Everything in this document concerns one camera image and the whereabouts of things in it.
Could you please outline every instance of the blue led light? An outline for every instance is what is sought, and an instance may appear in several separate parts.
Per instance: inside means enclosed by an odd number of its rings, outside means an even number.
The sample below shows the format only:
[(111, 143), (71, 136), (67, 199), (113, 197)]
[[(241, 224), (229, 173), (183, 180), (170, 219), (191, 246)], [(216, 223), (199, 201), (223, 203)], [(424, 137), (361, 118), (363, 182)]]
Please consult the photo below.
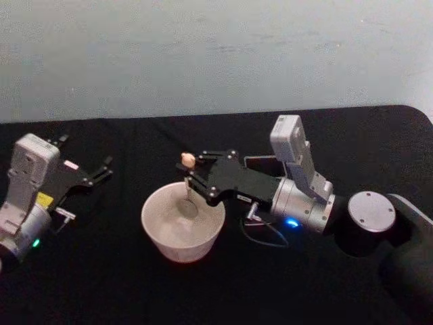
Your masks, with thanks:
[(33, 242), (32, 247), (33, 247), (33, 248), (36, 248), (36, 247), (39, 246), (40, 243), (41, 243), (41, 241), (40, 241), (39, 238), (38, 238), (38, 239), (36, 239), (36, 240)]
[(299, 221), (293, 218), (287, 218), (286, 224), (288, 224), (291, 228), (297, 228), (300, 226)]

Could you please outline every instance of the green led light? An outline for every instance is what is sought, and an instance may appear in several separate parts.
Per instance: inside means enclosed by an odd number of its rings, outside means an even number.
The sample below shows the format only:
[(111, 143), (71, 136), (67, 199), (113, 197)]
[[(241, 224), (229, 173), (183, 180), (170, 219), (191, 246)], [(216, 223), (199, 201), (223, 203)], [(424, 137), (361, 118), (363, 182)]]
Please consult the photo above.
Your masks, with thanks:
[(33, 245), (32, 245), (33, 248), (38, 247), (40, 243), (41, 243), (41, 241), (40, 241), (39, 239), (36, 239), (36, 240), (33, 242)]

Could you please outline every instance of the silver cylinder cap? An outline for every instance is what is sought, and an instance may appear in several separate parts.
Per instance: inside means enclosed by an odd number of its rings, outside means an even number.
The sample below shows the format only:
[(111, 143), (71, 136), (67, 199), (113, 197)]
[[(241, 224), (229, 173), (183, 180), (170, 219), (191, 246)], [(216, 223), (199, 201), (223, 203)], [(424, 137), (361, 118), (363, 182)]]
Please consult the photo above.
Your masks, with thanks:
[(349, 200), (348, 212), (352, 220), (368, 232), (385, 232), (395, 222), (392, 203), (375, 192), (359, 192)]

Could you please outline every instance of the cable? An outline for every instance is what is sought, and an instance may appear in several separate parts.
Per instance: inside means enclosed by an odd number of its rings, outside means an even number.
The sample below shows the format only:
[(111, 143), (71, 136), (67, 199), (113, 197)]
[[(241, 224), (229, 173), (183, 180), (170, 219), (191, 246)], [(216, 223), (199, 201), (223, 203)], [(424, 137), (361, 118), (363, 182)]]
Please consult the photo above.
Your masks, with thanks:
[(245, 235), (245, 237), (247, 237), (249, 240), (251, 240), (252, 242), (255, 242), (257, 244), (265, 245), (265, 246), (269, 246), (269, 247), (275, 247), (275, 248), (288, 248), (289, 247), (289, 242), (287, 241), (286, 237), (284, 237), (281, 232), (276, 230), (270, 223), (267, 223), (266, 221), (263, 221), (263, 220), (262, 220), (262, 222), (263, 222), (263, 225), (267, 226), (273, 233), (275, 233), (278, 237), (280, 237), (280, 239), (284, 242), (284, 245), (274, 244), (272, 242), (263, 242), (262, 240), (257, 240), (255, 238), (251, 237), (246, 232), (245, 223), (244, 223), (244, 220), (242, 218), (240, 218), (241, 231)]

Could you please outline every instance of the black table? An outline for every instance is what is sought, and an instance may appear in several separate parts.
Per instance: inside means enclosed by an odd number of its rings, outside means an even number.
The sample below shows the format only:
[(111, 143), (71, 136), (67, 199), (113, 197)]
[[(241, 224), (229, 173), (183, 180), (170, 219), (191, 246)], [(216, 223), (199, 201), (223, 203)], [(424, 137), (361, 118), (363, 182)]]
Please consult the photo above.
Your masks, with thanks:
[[(376, 275), (385, 246), (366, 259), (347, 257), (332, 237), (294, 236), (294, 248), (267, 248), (245, 239), (233, 222), (238, 212), (229, 210), (210, 254), (176, 265), (144, 234), (141, 207), (181, 180), (175, 163), (183, 150), (271, 154), (269, 133), (281, 113), (1, 125), (3, 197), (13, 143), (28, 132), (69, 133), (64, 158), (94, 169), (111, 154), (115, 175), (93, 195), (73, 198), (74, 224), (1, 277), (0, 314), (44, 323), (408, 324)], [(302, 117), (316, 169), (335, 193), (397, 193), (433, 215), (433, 127), (420, 111), (288, 113)]]

